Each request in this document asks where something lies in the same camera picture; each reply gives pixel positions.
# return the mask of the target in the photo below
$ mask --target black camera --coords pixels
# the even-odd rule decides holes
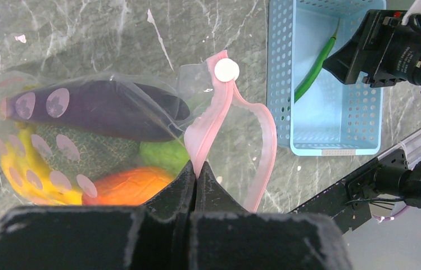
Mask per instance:
[[[421,14],[369,10],[351,40],[327,58],[323,68],[343,84],[354,84],[365,72],[371,87],[394,86],[408,81],[421,86]]]

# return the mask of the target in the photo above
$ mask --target gray marble table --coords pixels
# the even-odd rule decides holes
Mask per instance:
[[[265,103],[267,15],[268,0],[0,0],[0,74],[65,79],[109,70],[175,78],[181,65],[227,48],[241,69],[243,97]],[[406,83],[387,89],[381,149],[420,127],[420,89]],[[259,211],[290,211],[370,158],[298,157],[279,148]],[[223,185],[237,196],[238,181]],[[25,203],[0,169],[0,217]]]

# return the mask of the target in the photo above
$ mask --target plastic bag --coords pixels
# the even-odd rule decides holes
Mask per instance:
[[[181,67],[177,84],[116,73],[58,83],[19,72],[1,75],[3,173],[36,204],[139,205],[167,186],[187,160],[200,172],[234,104],[246,116],[258,116],[254,128],[264,128],[261,145],[240,149],[261,153],[254,160],[258,166],[235,171],[252,175],[237,201],[256,210],[273,167],[276,131],[266,108],[245,103],[234,81],[215,78],[216,62],[226,57],[222,52]],[[222,168],[211,157],[210,164],[225,178],[236,168]]]

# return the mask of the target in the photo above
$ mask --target basket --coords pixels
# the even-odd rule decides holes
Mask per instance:
[[[296,86],[310,70],[341,19],[331,52],[356,32],[367,10],[385,0],[271,0],[268,30],[267,107],[278,145],[299,156],[373,155],[381,147],[382,88],[343,85],[322,70],[295,104]]]

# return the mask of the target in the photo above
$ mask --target green chili pepper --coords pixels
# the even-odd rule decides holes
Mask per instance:
[[[326,60],[326,58],[328,58],[328,55],[333,49],[334,43],[336,42],[336,35],[338,34],[339,29],[339,21],[340,19],[338,20],[336,31],[334,31],[334,34],[329,38],[323,50],[319,53],[318,58],[316,58],[316,61],[314,62],[308,74],[296,88],[295,102],[297,102],[306,93],[306,91],[310,89],[311,85],[316,80],[316,77],[318,77],[319,73],[321,72],[321,68],[323,68],[323,62]]]

